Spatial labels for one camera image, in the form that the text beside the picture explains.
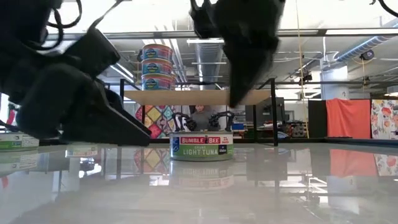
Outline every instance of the ceiling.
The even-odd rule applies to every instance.
[[[66,30],[66,33],[84,33],[89,24],[102,15],[113,3],[113,0],[101,0],[101,4],[98,4],[98,0],[82,1],[82,20],[76,27]],[[388,22],[394,19],[378,3],[370,6],[370,0],[369,2],[364,0],[298,0],[297,2],[301,29],[378,28],[388,26]],[[397,1],[386,0],[386,3],[398,10]],[[189,7],[188,0],[128,1],[109,13],[98,28],[106,33],[192,30],[192,20],[187,13]],[[60,12],[63,23],[71,22],[77,16],[75,3],[64,3]],[[280,23],[281,29],[297,29],[296,12],[295,1],[287,1]],[[50,33],[56,33],[56,31],[50,29]],[[333,61],[333,56],[338,52],[346,52],[368,39],[369,37],[282,37],[273,67],[269,72],[263,74],[262,79],[267,80],[273,77],[279,82],[297,80],[297,75],[300,75],[295,73],[295,70],[300,68],[299,43],[301,43],[304,56],[302,64],[306,64],[312,58],[323,58],[323,52],[326,52],[327,58]],[[187,81],[199,81],[198,67],[192,64],[198,62],[195,44],[188,44],[187,40],[175,39],[176,45],[173,45],[173,48],[178,49],[182,62],[180,71]],[[147,41],[140,39],[111,40],[121,53],[122,59],[119,64],[135,76],[140,75],[137,54]],[[150,41],[166,44],[165,40]],[[364,69],[358,58],[345,61],[344,63],[348,65],[349,80],[362,80],[364,76],[370,76],[371,80],[377,81],[398,80],[398,52],[394,50],[397,45],[398,38],[392,38],[373,48],[376,58],[367,63]],[[219,82],[228,82],[227,58],[223,55],[221,61],[217,62],[227,62],[227,64],[220,65],[217,77]],[[319,66],[313,66],[311,69],[315,73],[319,70]],[[113,69],[108,69],[101,75],[105,82],[113,85],[118,85],[121,77],[120,73]],[[352,89],[360,87],[361,85],[356,85]],[[385,87],[385,85],[371,85],[373,90],[370,91],[384,91]]]

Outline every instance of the air duct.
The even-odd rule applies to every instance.
[[[394,20],[388,22],[383,27],[397,28],[398,27],[398,19],[394,19]],[[351,50],[337,54],[335,57],[335,60],[336,60],[336,62],[344,62],[349,59],[359,57],[361,54],[377,47],[378,45],[385,43],[388,40],[391,40],[394,37],[395,37],[394,35],[371,37],[367,41],[363,42],[362,44],[359,44],[358,46],[352,48]]]
[[[387,87],[386,96],[398,96],[398,86]]]
[[[204,82],[217,82],[218,72],[220,71],[220,64],[217,62],[221,62],[221,58],[223,56],[222,46],[223,44],[195,45],[200,80],[203,80]],[[206,85],[201,89],[215,90],[216,86]]]

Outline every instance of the patterned fabric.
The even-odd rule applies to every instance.
[[[151,106],[145,105],[145,126],[151,131],[151,138],[164,138],[174,130],[172,115],[175,113],[174,106]],[[135,112],[136,119],[142,118],[142,107]]]
[[[398,101],[372,100],[372,138],[398,139]]]
[[[383,154],[375,154],[374,158],[377,164],[379,176],[397,176],[398,175],[398,157]]]
[[[134,154],[134,163],[142,173],[169,173],[170,154],[168,149],[144,149],[144,161],[141,161],[142,150],[137,150]]]

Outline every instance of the shelf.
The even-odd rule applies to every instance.
[[[269,90],[252,90],[240,105],[256,105],[270,97]],[[228,105],[228,90],[125,91],[124,96],[140,105]]]

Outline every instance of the tuna can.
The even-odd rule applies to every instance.
[[[163,74],[142,76],[142,90],[170,90],[172,78]]]
[[[142,62],[142,74],[163,74],[170,75],[173,65],[171,62],[163,59],[147,59]]]
[[[171,158],[179,161],[225,161],[233,158],[233,134],[226,131],[170,134]]]
[[[142,48],[142,59],[160,58],[169,62],[173,59],[173,50],[162,44],[148,44]]]
[[[211,191],[226,189],[233,184],[232,161],[170,161],[169,185],[174,189]]]

